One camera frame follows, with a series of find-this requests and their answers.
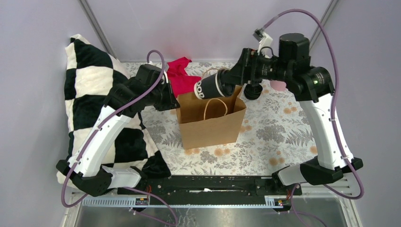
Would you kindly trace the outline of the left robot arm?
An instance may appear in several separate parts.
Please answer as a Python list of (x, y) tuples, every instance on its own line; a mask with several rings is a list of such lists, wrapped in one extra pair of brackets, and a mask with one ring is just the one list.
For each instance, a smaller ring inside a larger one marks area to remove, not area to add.
[(138, 168), (107, 167), (102, 161), (123, 128), (147, 106), (158, 111), (179, 107), (164, 69), (149, 63), (141, 65), (136, 76), (110, 89), (82, 146), (75, 155), (56, 165), (65, 180), (94, 197), (122, 187), (142, 194), (147, 182)]

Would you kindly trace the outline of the brown paper bag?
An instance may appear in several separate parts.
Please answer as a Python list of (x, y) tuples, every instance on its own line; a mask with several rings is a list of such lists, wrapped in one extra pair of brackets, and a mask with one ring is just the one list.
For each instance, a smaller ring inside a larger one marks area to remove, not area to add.
[(237, 86), (232, 96), (211, 99), (198, 99), (194, 91), (179, 95), (177, 120), (183, 148), (236, 142), (246, 112), (241, 91)]

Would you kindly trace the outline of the black plastic cup lid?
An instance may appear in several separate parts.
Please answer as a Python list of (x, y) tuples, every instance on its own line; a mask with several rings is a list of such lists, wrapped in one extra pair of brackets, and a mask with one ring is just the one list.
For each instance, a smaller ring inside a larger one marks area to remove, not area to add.
[(232, 96), (235, 86), (225, 82), (224, 75), (226, 74), (227, 70), (218, 70), (215, 76), (215, 82), (217, 91), (222, 97), (230, 97)]

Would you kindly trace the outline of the black paper coffee cup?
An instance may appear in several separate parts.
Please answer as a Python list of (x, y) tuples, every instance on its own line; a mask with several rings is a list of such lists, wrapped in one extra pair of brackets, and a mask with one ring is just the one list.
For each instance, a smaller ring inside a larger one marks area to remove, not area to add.
[(194, 93), (198, 99), (224, 97), (217, 74), (204, 78), (194, 85)]

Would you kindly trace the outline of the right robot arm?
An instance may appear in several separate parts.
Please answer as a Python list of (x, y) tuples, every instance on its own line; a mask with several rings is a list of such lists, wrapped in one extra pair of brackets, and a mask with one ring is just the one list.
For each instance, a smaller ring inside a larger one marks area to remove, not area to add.
[(217, 74), (223, 95), (228, 95), (228, 90), (235, 85), (259, 88), (263, 80), (283, 81), (306, 114), (318, 154), (272, 174), (271, 188), (278, 195), (296, 183), (334, 183), (344, 174), (363, 167), (362, 159), (353, 156), (340, 132), (340, 123), (331, 105), (335, 96), (331, 76), (327, 69), (311, 66), (309, 44), (303, 34), (284, 34), (279, 38), (277, 56), (266, 58), (260, 51), (244, 48), (232, 69)]

